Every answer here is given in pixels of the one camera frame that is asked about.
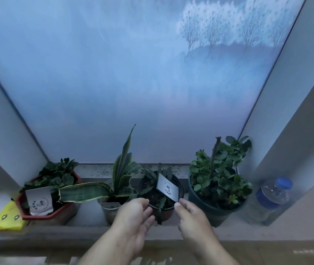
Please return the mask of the striped snake plant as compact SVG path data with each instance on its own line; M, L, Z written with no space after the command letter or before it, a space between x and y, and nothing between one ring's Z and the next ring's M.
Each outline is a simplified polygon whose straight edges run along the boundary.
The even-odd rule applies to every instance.
M123 146L122 153L117 157L113 165L112 186L104 182L88 182L65 186L59 189L59 201L84 203L98 199L130 198L137 196L138 192L131 186L132 174L142 170L142 166L132 160L129 152L131 136L135 126Z

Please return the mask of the large white dotted label card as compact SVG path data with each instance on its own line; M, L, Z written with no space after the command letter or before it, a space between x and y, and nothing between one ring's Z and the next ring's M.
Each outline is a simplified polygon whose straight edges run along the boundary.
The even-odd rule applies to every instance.
M26 190L30 215L44 216L54 211L50 187Z

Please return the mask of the person's left forearm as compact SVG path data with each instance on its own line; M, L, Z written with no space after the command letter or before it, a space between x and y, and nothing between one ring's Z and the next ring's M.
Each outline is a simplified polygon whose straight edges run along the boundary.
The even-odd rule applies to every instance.
M108 231L89 248L76 265L129 265L133 256L126 237Z

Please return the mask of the bushy round-leaf green plant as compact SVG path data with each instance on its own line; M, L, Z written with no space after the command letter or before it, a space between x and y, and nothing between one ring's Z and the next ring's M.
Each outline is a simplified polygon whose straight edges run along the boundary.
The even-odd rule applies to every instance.
M252 193L252 184L238 171L252 143L248 136L237 140L216 137L211 156L204 150L196 152L196 160L190 164L189 181L197 198L212 208L232 211L245 204Z

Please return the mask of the clear bottle with blue cap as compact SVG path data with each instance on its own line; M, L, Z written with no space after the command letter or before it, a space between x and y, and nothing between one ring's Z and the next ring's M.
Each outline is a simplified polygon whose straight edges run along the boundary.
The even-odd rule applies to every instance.
M270 214L289 202L292 187L293 182L287 177L264 181L249 195L244 209L244 219L252 224L263 223Z

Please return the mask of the yellow plastic packet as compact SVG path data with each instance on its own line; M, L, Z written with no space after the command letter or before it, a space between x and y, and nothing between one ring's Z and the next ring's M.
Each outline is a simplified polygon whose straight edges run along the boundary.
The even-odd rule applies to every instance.
M11 200L0 212L0 231L21 231L28 225L28 221L22 219L20 211Z

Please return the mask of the red hexagonal plant pot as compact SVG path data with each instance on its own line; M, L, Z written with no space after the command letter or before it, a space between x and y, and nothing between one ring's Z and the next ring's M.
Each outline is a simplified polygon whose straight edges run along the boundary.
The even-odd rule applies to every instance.
M78 177L78 181L75 184L81 183L81 178L78 176L75 171L74 175ZM59 196L53 197L53 208L54 211L52 214L44 215L44 216L33 216L30 215L29 206L27 203L27 197L25 192L17 196L15 199L15 204L17 205L21 217L23 220L30 221L30 222L37 222L38 225L64 225L66 224L72 217L74 217L78 210L79 205L72 203L72 202L60 202Z

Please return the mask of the blue tree print window blind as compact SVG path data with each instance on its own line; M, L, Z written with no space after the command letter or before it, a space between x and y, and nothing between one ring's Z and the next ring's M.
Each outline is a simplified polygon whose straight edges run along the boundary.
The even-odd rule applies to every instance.
M0 85L50 160L239 138L305 0L0 0Z

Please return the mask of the dark green plant pot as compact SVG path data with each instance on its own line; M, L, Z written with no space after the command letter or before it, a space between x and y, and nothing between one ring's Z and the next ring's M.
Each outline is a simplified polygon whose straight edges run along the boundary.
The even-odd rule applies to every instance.
M189 172L188 184L188 201L194 203L205 213L212 227L219 227L232 213L242 210L249 201L249 198L247 198L244 203L236 209L219 209L205 203L201 198L196 195L191 185L191 172Z

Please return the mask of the silver metal plant pot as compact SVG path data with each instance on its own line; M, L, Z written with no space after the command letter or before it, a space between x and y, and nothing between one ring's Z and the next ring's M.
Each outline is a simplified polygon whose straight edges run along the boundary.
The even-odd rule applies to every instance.
M120 207L122 205L124 205L125 203L127 203L127 202L129 202L135 198L138 198L139 196L140 195L138 193L135 193L130 197L128 197L128 196L124 196L124 197L115 197L115 196L102 197L102 198L97 199L97 201L102 208L106 222L109 225L112 225Z

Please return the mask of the person's right hand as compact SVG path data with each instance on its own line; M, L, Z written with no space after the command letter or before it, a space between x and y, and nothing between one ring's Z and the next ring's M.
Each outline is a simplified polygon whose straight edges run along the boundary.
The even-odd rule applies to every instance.
M211 238L216 234L209 223L205 213L194 203L180 198L178 202L186 207L186 227L179 227L183 239L191 238Z

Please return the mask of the green succulent plant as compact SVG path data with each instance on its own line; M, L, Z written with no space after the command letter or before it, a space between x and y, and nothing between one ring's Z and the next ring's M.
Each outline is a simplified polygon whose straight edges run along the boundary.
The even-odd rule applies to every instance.
M75 159L61 159L60 162L54 163L49 161L39 175L25 182L24 187L19 191L20 194L27 190L50 187L50 193L53 197L59 196L59 189L65 186L74 185L78 177L74 175L74 169L79 165Z

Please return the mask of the person's right forearm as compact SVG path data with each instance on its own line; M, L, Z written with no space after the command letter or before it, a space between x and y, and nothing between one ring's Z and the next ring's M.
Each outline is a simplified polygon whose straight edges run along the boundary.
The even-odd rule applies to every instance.
M199 265L240 265L215 237L184 240Z

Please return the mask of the person's left hand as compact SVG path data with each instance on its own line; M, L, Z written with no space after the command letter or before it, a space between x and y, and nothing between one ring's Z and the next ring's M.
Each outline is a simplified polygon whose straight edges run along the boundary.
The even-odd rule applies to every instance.
M155 216L152 215L150 206L144 212L134 212L132 210L132 201L129 201L118 210L111 230L126 237L128 247L132 249L133 257L135 257L143 249L146 234L154 221Z

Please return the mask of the white plant label card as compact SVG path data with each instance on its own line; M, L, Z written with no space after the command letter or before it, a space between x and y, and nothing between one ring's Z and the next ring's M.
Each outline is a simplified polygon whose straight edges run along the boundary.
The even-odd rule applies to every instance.
M158 174L156 189L174 202L179 201L179 187L173 184L161 173Z

